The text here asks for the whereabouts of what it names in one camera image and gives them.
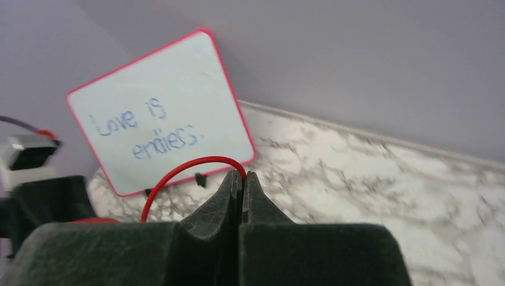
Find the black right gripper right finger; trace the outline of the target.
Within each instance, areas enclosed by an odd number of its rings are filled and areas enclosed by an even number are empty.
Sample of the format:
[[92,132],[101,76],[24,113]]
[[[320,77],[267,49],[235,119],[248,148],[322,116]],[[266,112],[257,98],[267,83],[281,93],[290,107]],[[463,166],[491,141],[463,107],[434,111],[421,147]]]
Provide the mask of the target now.
[[240,285],[410,285],[397,240],[373,223],[299,224],[248,172],[239,227]]

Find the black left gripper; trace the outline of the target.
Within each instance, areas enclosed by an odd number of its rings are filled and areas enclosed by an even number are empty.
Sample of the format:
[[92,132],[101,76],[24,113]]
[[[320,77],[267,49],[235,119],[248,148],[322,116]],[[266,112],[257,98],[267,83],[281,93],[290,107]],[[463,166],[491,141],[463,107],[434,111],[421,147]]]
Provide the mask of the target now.
[[14,257],[37,227],[95,216],[83,176],[26,182],[1,198],[1,238],[10,240]]

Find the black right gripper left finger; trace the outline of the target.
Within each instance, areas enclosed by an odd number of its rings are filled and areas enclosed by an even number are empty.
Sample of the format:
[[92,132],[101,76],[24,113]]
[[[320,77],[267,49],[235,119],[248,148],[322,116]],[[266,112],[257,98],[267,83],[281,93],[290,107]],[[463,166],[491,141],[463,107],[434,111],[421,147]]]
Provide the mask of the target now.
[[18,248],[2,285],[234,285],[238,172],[180,222],[53,222]]

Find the red black headphones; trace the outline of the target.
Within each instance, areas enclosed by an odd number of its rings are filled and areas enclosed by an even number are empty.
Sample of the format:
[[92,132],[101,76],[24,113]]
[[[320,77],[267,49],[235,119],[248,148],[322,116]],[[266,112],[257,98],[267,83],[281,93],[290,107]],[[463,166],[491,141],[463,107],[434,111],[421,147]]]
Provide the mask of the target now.
[[119,223],[118,220],[110,217],[89,217],[71,221],[72,223]]

